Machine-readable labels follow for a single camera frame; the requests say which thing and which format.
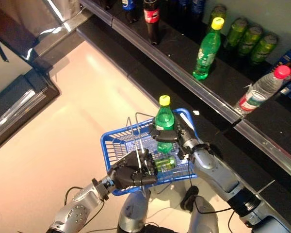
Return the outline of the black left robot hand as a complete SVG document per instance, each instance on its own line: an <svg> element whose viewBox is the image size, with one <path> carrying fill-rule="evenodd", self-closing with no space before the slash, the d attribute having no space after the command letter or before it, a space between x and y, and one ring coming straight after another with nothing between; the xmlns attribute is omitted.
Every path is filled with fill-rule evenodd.
<svg viewBox="0 0 291 233"><path fill-rule="evenodd" d="M155 184L158 181L158 170L148 149L127 153L111 165L107 174L117 190Z"/></svg>

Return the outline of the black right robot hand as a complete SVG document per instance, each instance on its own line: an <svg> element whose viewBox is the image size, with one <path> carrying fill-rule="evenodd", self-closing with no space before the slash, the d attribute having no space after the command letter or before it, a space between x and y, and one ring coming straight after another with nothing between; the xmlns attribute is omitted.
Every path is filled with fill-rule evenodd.
<svg viewBox="0 0 291 233"><path fill-rule="evenodd" d="M181 160L187 159L193 154L194 148L197 147L199 142L194 134L194 130L189 127L179 114L175 114L174 119L173 130L157 130L154 126L155 121L153 121L149 125L149 133L157 142L176 143L179 149L177 153L178 158Z"/></svg>

